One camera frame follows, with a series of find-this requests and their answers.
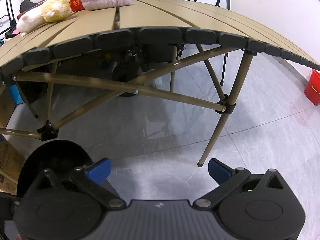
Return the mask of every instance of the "table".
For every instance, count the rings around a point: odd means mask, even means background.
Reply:
[[[177,44],[184,43],[196,44],[199,53],[176,60]],[[81,57],[84,53],[96,50],[126,48],[134,44],[172,44],[172,61],[126,83],[56,73],[61,60]],[[220,46],[204,51],[202,44]],[[224,94],[208,59],[238,49],[242,49],[244,53],[230,95],[227,95]],[[245,16],[210,4],[185,0],[132,0],[131,5],[119,9],[79,11],[63,22],[41,26],[24,37],[17,35],[0,47],[2,84],[16,84],[36,118],[38,116],[23,95],[19,82],[48,83],[44,126],[36,132],[1,128],[0,133],[42,141],[57,138],[59,128],[101,103],[124,92],[139,93],[210,108],[221,114],[198,162],[198,166],[202,167],[229,115],[236,107],[236,100],[252,58],[259,52],[320,70],[319,64],[310,55],[279,33]],[[220,98],[218,103],[174,92],[174,72],[200,61],[204,61],[212,78]],[[50,73],[31,71],[48,64],[52,64]],[[145,82],[167,73],[172,73],[170,91],[142,86]],[[51,124],[49,110],[55,83],[108,91]]]

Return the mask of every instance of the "screw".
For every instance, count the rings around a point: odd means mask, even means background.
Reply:
[[[198,207],[208,207],[211,205],[211,201],[205,198],[200,198],[198,200],[196,200],[196,205]]]
[[[83,167],[76,167],[75,170],[76,170],[76,171],[82,171],[82,170],[83,170]]]
[[[110,207],[114,207],[114,208],[122,207],[124,205],[123,201],[118,198],[111,199],[108,204]]]

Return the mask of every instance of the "black wheel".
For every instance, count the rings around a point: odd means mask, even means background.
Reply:
[[[128,73],[128,65],[119,64],[114,68],[114,70],[112,72],[111,80],[119,81],[119,82],[126,82],[127,73]],[[136,74],[131,79],[134,79],[134,78],[136,78],[138,76],[139,75]],[[123,93],[120,96],[121,97],[132,97],[132,96],[135,96],[135,94],[133,94],[133,93]]]

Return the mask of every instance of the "stuffed animal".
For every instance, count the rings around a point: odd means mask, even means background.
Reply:
[[[26,12],[17,22],[17,29],[21,36],[25,36],[45,23],[67,19],[72,12],[69,2],[70,0],[47,0]]]

